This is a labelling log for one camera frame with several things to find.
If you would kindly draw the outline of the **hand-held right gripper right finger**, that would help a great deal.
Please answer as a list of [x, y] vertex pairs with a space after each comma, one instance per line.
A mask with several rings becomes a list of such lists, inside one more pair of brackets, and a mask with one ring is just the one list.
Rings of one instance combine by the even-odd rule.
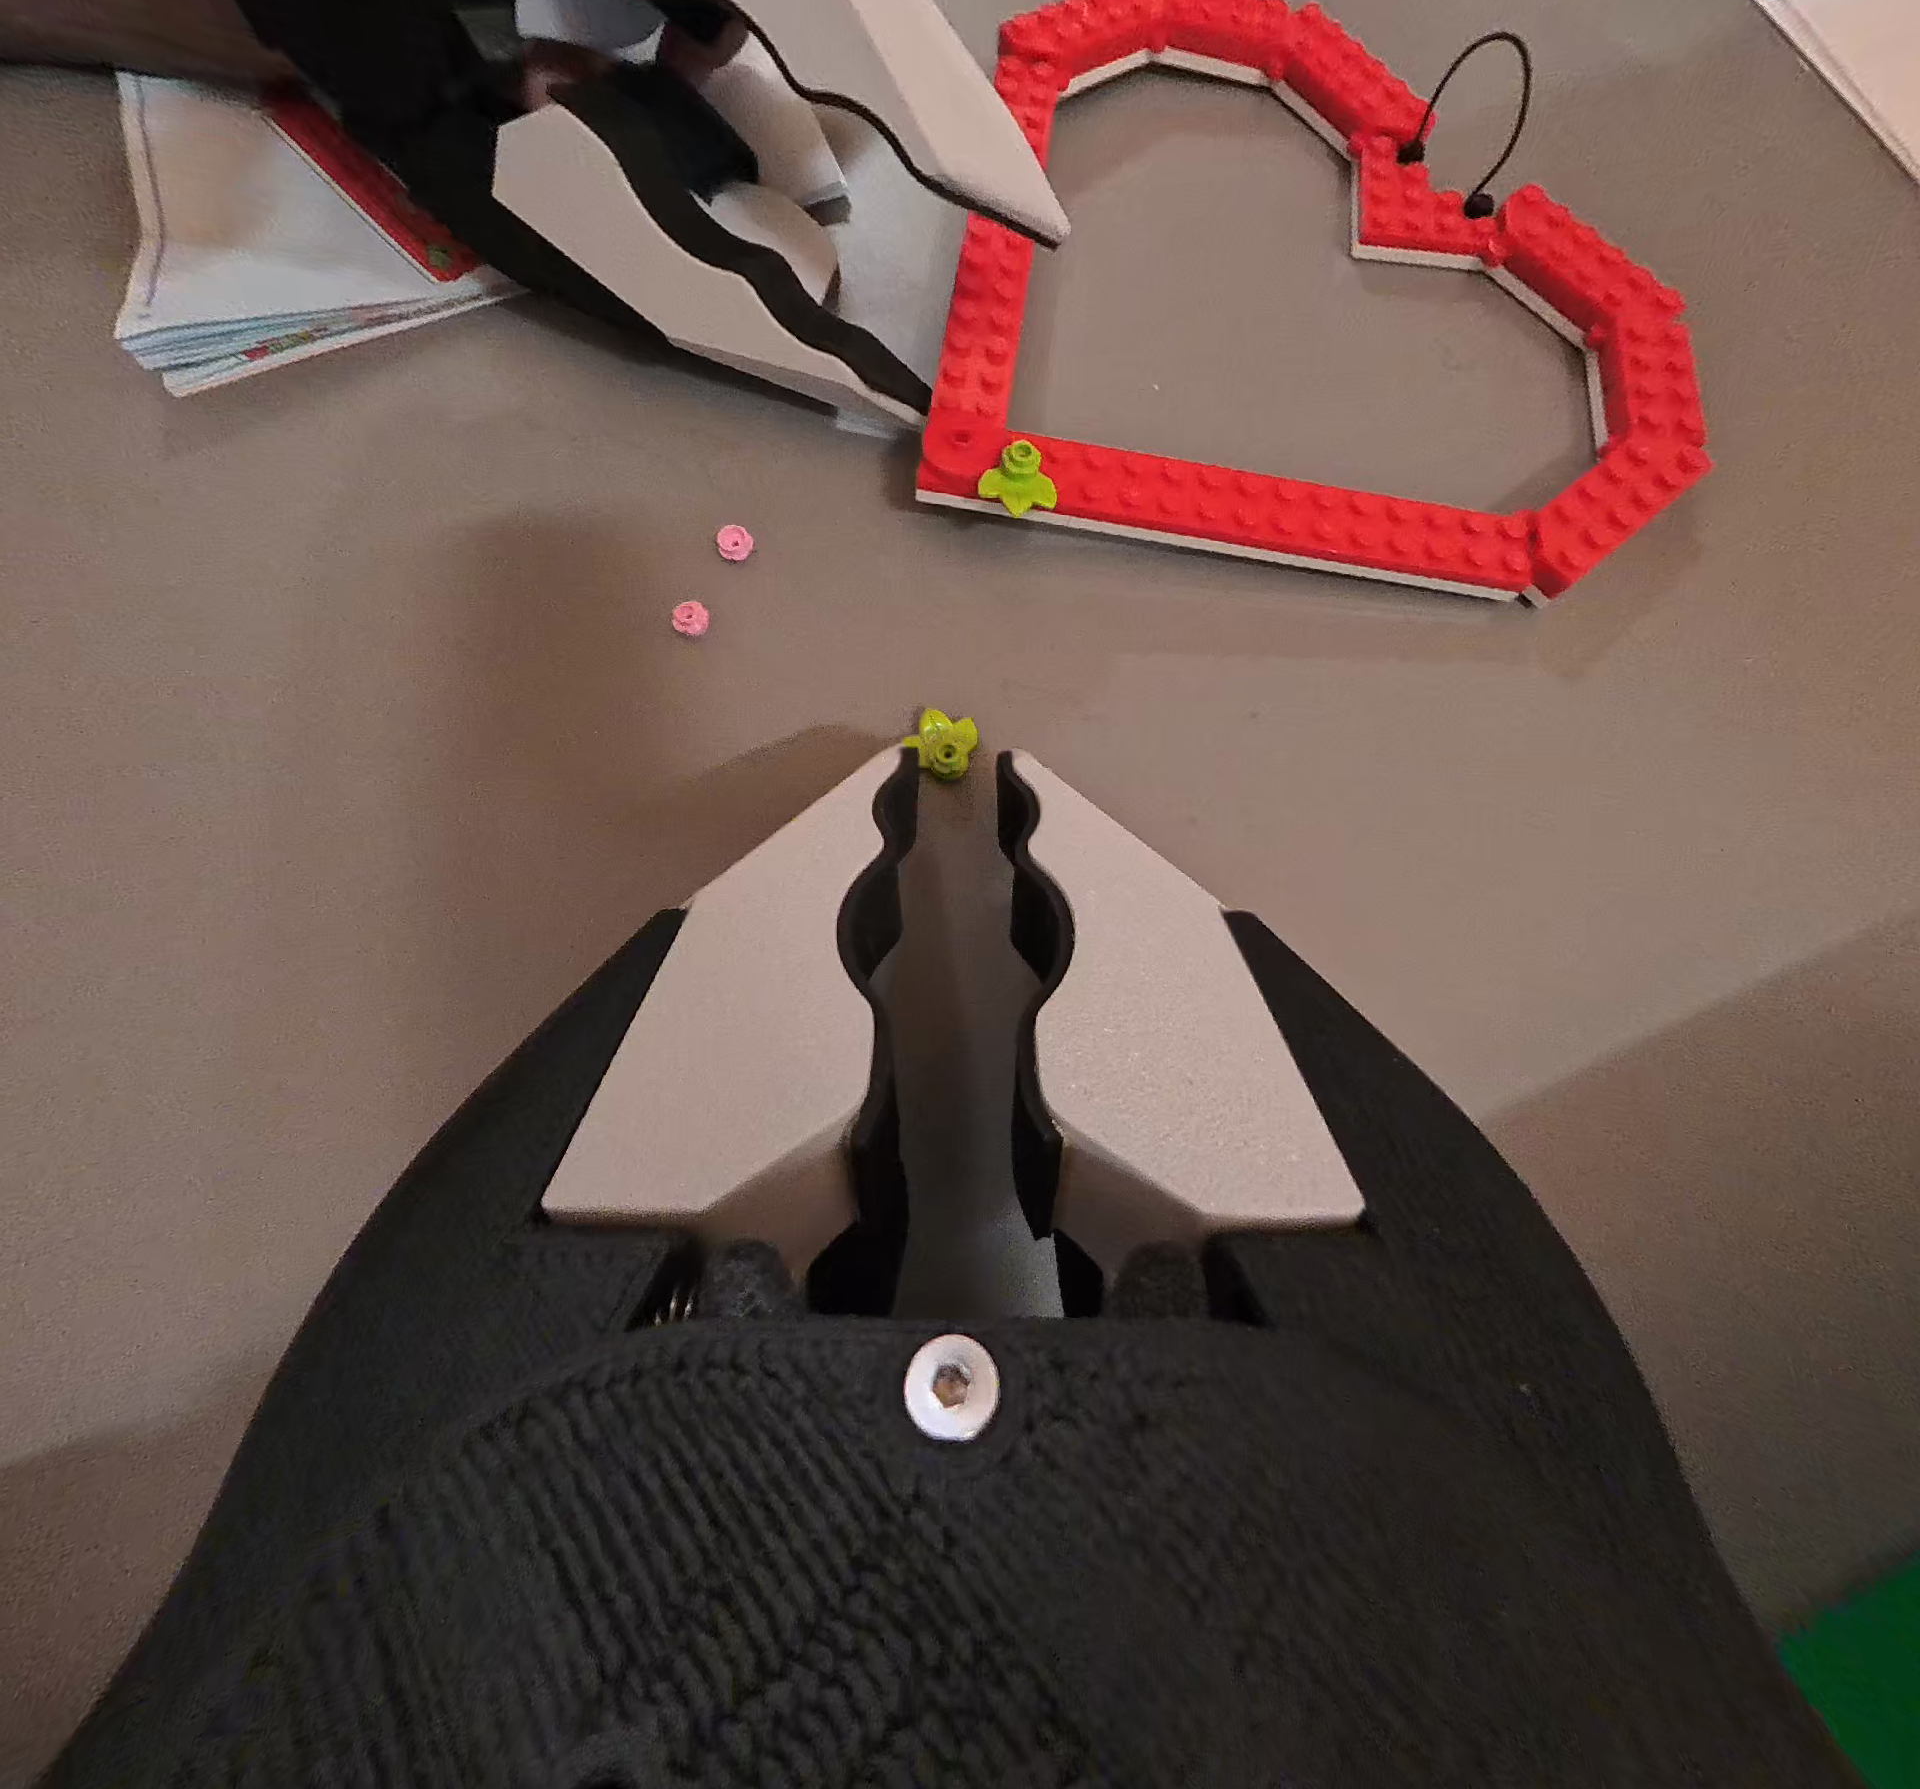
[[1362, 1191], [1228, 909], [1026, 749], [996, 758], [1017, 1193], [1097, 1274], [1218, 1234], [1347, 1228]]

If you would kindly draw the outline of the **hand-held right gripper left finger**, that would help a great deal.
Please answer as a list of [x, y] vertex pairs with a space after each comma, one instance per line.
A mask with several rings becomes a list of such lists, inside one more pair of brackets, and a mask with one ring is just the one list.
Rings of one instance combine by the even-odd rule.
[[891, 1017], [922, 773], [889, 747], [694, 893], [543, 1195], [572, 1225], [761, 1241], [794, 1274], [907, 1231]]

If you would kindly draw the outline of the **red lego heart frame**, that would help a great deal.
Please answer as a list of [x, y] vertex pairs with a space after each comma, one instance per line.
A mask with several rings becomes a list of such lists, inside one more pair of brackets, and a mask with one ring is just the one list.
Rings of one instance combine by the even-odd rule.
[[1220, 463], [1026, 436], [1060, 483], [1054, 511], [1012, 517], [974, 496], [1018, 436], [1010, 410], [1034, 244], [968, 221], [949, 302], [918, 496], [930, 507], [1094, 535], [1544, 605], [1587, 579], [1713, 470], [1684, 297], [1536, 184], [1461, 193], [1427, 170], [1453, 73], [1481, 46], [1530, 52], [1499, 31], [1471, 41], [1419, 97], [1318, 1], [1048, 0], [1003, 18], [996, 90], [1046, 159], [1063, 100], [1145, 69], [1259, 89], [1346, 166], [1358, 264], [1476, 273], [1579, 350], [1596, 455], [1541, 507], [1481, 511]]

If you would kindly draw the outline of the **lego instruction booklet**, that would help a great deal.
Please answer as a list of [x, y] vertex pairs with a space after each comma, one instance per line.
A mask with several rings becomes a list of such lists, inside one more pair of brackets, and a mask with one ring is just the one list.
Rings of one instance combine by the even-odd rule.
[[303, 93], [116, 84], [139, 246], [113, 333], [169, 395], [520, 295]]

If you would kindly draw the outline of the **green plastic bin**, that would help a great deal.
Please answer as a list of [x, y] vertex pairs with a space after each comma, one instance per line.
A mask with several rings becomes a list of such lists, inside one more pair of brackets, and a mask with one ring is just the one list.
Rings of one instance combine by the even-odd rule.
[[1917, 1555], [1785, 1631], [1779, 1652], [1868, 1785], [1918, 1785]]

